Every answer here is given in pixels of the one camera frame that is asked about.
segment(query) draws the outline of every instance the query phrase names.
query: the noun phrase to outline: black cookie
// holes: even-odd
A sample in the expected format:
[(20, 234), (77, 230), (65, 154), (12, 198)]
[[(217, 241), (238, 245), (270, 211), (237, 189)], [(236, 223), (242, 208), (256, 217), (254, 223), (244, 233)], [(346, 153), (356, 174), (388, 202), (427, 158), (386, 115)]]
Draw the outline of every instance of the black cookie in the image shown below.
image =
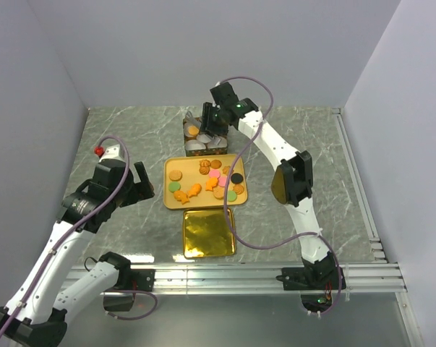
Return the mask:
[(231, 182), (233, 184), (240, 184), (244, 181), (244, 177), (240, 173), (234, 173), (231, 176)]

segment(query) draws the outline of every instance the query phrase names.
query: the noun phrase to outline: white wall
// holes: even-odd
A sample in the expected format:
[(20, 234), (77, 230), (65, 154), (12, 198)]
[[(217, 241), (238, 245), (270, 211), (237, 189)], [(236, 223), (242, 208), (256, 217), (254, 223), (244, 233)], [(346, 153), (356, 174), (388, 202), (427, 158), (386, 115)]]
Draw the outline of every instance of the white wall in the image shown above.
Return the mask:
[(86, 113), (27, 2), (0, 0), (0, 306), (50, 234)]
[(235, 74), (344, 106), (399, 0), (29, 2), (88, 106), (197, 105)]
[(403, 0), (346, 104), (385, 251), (436, 346), (436, 0)]

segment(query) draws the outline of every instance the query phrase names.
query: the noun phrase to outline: gray marble surface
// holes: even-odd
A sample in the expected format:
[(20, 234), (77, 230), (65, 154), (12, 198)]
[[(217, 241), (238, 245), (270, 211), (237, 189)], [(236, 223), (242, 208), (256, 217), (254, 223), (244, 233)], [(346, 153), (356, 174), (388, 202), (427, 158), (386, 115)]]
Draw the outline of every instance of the gray marble surface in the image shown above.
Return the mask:
[[(163, 205), (163, 165), (168, 158), (184, 156), (181, 120), (186, 110), (199, 116), (201, 107), (93, 108), (82, 135), (67, 194), (92, 176), (93, 148), (105, 134), (121, 137), (132, 162), (143, 161), (156, 196), (118, 209), (91, 241), (80, 262), (107, 251), (128, 256), (134, 262), (183, 262), (181, 210)], [(299, 150), (311, 152), (314, 162), (314, 203), (323, 235), (341, 262), (373, 261), (372, 251), (354, 192), (335, 120), (329, 108), (275, 108), (270, 124)], [(231, 129), (229, 152), (237, 153), (247, 138)], [(233, 207), (239, 235), (256, 245), (274, 244), (295, 233), (286, 210), (270, 192), (273, 170), (255, 147), (244, 154), (249, 199)], [(277, 249), (257, 251), (237, 245), (233, 257), (197, 262), (300, 261), (299, 242)]]

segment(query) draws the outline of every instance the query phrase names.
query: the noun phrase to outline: gold lid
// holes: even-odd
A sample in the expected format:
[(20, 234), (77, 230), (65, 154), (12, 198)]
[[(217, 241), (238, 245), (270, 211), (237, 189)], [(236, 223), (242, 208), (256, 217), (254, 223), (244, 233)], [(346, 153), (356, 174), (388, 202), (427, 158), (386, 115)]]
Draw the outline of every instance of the gold lid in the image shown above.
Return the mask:
[[(230, 209), (228, 214), (235, 228)], [(235, 237), (227, 226), (222, 207), (185, 210), (182, 233), (184, 256), (188, 259), (235, 254)]]

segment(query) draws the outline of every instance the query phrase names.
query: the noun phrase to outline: gold tray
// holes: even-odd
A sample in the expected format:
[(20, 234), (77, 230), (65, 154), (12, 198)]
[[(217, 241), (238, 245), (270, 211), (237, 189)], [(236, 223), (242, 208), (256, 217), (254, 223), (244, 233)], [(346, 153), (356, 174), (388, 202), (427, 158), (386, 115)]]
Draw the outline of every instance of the gold tray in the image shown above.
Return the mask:
[[(228, 214), (235, 228), (230, 209)], [(187, 259), (235, 254), (235, 237), (227, 226), (223, 208), (185, 210), (182, 239)]]
[[(204, 155), (197, 157), (183, 157), (183, 158), (169, 158), (165, 162), (164, 182), (163, 182), (163, 203), (170, 210), (179, 210), (184, 208), (194, 207), (213, 207), (223, 206), (223, 200), (218, 200), (213, 196), (213, 192), (205, 190), (205, 183), (210, 178), (208, 175), (202, 175), (198, 170), (200, 169), (200, 161), (208, 159), (209, 161), (219, 160), (222, 166), (219, 168), (221, 175), (223, 174), (223, 167), (230, 166), (234, 161), (235, 154), (224, 155)], [(202, 185), (202, 191), (197, 197), (189, 198), (189, 202), (181, 204), (180, 201), (174, 199), (173, 193), (168, 190), (168, 185), (171, 183), (168, 175), (173, 170), (180, 170), (182, 172), (182, 179), (179, 181), (181, 190), (185, 193), (189, 191), (193, 184), (199, 183)], [(241, 183), (244, 186), (244, 192), (237, 195), (237, 199), (233, 202), (228, 202), (227, 205), (241, 205), (248, 199), (247, 181), (245, 180), (244, 162), (240, 158), (234, 168), (234, 173), (241, 174), (244, 181)], [(229, 189), (232, 190), (234, 184), (229, 184)]]

